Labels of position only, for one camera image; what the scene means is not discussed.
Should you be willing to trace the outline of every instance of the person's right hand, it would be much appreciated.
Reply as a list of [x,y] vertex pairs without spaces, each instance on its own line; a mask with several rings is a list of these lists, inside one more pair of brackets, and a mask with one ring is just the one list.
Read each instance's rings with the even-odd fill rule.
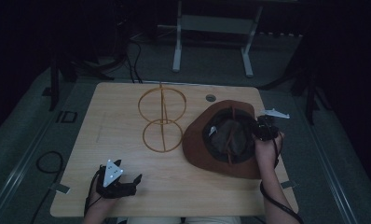
[[[278,153],[282,150],[282,139],[284,133],[279,133],[275,138]],[[276,148],[272,140],[263,142],[257,138],[255,140],[255,158],[260,169],[274,168],[275,161],[277,160]]]

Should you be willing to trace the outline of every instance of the forearm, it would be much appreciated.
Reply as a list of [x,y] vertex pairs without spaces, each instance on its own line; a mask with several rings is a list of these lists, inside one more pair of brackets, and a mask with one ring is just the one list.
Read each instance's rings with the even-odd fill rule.
[[[278,203],[291,209],[291,205],[288,203],[282,186],[276,176],[275,170],[273,168],[263,168],[261,169],[261,178],[266,194]],[[264,198],[264,206],[266,211],[267,223],[298,223],[298,221],[281,210],[266,198]]]

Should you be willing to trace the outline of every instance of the white triangular marker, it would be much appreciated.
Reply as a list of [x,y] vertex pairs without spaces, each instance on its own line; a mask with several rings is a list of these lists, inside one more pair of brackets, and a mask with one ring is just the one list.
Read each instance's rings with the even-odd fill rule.
[[115,181],[119,176],[124,173],[123,170],[119,169],[113,162],[110,160],[107,161],[106,171],[104,173],[104,181],[103,186],[106,188],[109,186],[113,181]]
[[272,108],[271,110],[261,110],[261,112],[266,115],[270,115],[270,116],[277,117],[277,118],[283,118],[283,119],[290,118],[289,114],[286,114],[286,115],[282,114],[281,112],[276,111],[275,108]]

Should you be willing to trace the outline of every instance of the wooden tabletop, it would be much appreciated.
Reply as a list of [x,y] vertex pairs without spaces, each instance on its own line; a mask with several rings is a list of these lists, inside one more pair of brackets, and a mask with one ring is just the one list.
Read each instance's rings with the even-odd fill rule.
[[[163,125],[165,148],[176,146],[181,131],[209,105],[208,94],[223,100],[237,100],[254,106],[255,115],[264,109],[255,88],[200,85],[162,85],[168,119],[179,118],[175,125]],[[234,178],[202,170],[187,162],[181,145],[172,151],[156,152],[163,146],[160,125],[149,120],[161,118],[159,84],[101,83],[84,118],[61,184],[68,194],[56,193],[51,206],[55,217],[83,217],[90,181],[107,160],[122,160],[124,175],[120,182],[131,182],[143,174],[135,196],[122,198],[111,217],[196,217],[263,215],[260,180]],[[288,180],[282,159],[276,168],[281,182]],[[285,189],[289,203],[298,210],[291,188]]]

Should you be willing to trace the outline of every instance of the brown hat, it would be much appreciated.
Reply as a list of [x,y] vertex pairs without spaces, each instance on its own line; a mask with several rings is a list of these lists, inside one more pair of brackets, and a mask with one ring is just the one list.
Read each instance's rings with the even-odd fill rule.
[[209,106],[185,130],[182,144],[186,159],[204,170],[259,179],[254,123],[250,104],[225,100]]

